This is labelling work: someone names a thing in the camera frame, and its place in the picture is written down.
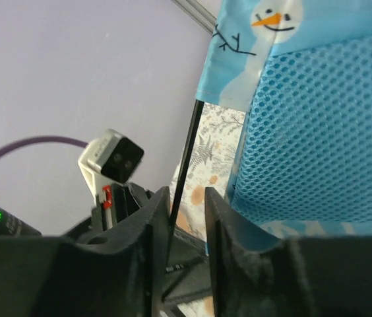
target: gray metal bar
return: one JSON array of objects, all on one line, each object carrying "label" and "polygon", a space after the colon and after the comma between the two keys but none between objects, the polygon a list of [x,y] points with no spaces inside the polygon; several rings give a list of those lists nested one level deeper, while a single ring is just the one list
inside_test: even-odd
[{"label": "gray metal bar", "polygon": [[197,0],[172,0],[189,16],[197,21],[209,33],[215,28],[216,18],[208,12]]}]

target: fern print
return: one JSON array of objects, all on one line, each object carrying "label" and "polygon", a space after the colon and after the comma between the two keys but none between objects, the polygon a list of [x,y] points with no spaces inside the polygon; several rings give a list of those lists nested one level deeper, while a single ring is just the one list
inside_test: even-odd
[{"label": "fern print", "polygon": [[198,135],[198,144],[195,143],[195,148],[192,153],[190,169],[194,172],[196,167],[200,164],[206,164],[208,160],[212,160],[212,150],[214,142],[211,141],[211,135],[204,141],[201,135]]}]

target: black plastic part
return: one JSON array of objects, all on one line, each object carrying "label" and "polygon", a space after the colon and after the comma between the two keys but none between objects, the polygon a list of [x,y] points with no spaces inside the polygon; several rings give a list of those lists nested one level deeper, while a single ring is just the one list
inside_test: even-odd
[{"label": "black plastic part", "polygon": [[[153,195],[134,183],[127,186],[113,185],[111,190],[113,205],[120,223],[145,206],[148,203],[148,195]],[[95,236],[94,232],[85,232],[78,242],[91,243]],[[209,295],[211,283],[205,243],[176,227],[166,267],[162,301],[166,307],[172,308]]]},{"label": "black plastic part", "polygon": [[159,316],[169,210],[162,188],[91,244],[0,237],[0,316]]},{"label": "black plastic part", "polygon": [[[173,266],[183,264],[189,265],[171,271]],[[174,307],[211,294],[209,259],[205,253],[205,243],[176,227],[166,268],[162,299],[164,305]]]},{"label": "black plastic part", "polygon": [[215,316],[372,316],[372,236],[279,240],[207,188]]},{"label": "black plastic part", "polygon": [[84,233],[92,230],[91,217],[86,218],[81,223],[74,226],[72,229],[67,231],[63,236],[72,240],[78,240]]}]

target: black rod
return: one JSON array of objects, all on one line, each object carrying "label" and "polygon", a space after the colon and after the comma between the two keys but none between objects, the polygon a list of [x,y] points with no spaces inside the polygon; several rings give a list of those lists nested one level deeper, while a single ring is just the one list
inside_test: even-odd
[{"label": "black rod", "polygon": [[177,178],[177,184],[174,191],[173,207],[171,209],[169,226],[170,235],[168,236],[168,251],[167,260],[170,258],[171,241],[173,240],[175,222],[177,220],[177,214],[179,213],[181,195],[183,194],[183,189],[185,187],[187,170],[189,168],[189,163],[191,161],[193,145],[195,144],[195,139],[197,138],[199,121],[201,120],[202,110],[204,109],[205,103],[200,100],[195,101],[195,107],[193,108],[191,124],[187,132],[186,144],[183,150],[183,156],[181,158],[179,177]]}]

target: floral patterned fabric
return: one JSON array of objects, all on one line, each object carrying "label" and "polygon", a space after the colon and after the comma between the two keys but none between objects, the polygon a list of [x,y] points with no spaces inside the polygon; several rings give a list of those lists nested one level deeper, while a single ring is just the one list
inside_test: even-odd
[{"label": "floral patterned fabric", "polygon": [[[243,126],[243,112],[205,104],[183,190],[177,225],[206,240],[205,187],[224,195]],[[173,199],[180,164],[170,184]],[[188,317],[213,316],[212,299],[180,305]]]}]

